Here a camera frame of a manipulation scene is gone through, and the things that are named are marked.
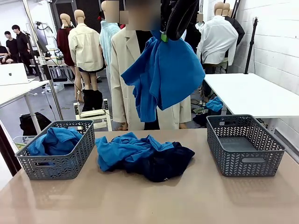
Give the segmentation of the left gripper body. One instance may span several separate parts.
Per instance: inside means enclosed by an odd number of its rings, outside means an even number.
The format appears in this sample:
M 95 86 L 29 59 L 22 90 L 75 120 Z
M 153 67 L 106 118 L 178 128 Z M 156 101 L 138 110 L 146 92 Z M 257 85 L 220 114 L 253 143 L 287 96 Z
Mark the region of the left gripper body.
M 174 0 L 161 0 L 161 28 L 162 33 L 166 32 L 168 19 L 175 6 Z

